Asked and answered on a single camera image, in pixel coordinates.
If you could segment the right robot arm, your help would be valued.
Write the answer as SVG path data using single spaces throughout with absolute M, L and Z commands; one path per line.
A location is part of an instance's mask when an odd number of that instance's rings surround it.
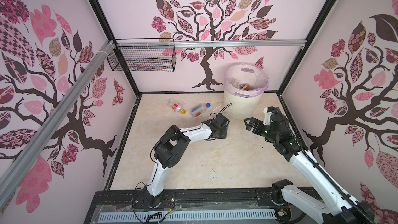
M 291 129 L 288 118 L 277 107 L 264 110 L 264 120 L 246 118 L 246 129 L 261 136 L 311 184 L 320 199 L 284 179 L 272 184 L 271 199 L 277 205 L 289 203 L 319 224 L 373 224 L 375 212 L 343 189 L 316 161 L 303 141 Z

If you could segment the brown coffee bottle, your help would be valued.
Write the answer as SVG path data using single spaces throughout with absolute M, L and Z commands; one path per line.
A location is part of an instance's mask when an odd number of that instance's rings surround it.
M 238 88 L 240 90 L 249 91 L 250 90 L 250 85 L 248 83 L 242 83 L 242 84 L 238 85 Z

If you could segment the clear white-cap bottle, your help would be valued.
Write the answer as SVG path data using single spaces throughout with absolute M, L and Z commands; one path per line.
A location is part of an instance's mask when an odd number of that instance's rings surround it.
M 213 108 L 212 112 L 218 114 L 219 112 L 222 111 L 223 108 L 224 108 L 223 102 L 219 102 L 219 103 L 214 105 L 214 108 Z

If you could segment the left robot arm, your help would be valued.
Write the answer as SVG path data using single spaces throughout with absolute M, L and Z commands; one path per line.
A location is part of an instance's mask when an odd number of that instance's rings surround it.
M 151 208 L 157 207 L 162 200 L 169 169 L 181 160 L 188 146 L 198 141 L 226 139 L 229 123 L 227 117 L 218 113 L 191 128 L 169 127 L 152 149 L 154 168 L 149 182 L 144 186 L 144 202 Z

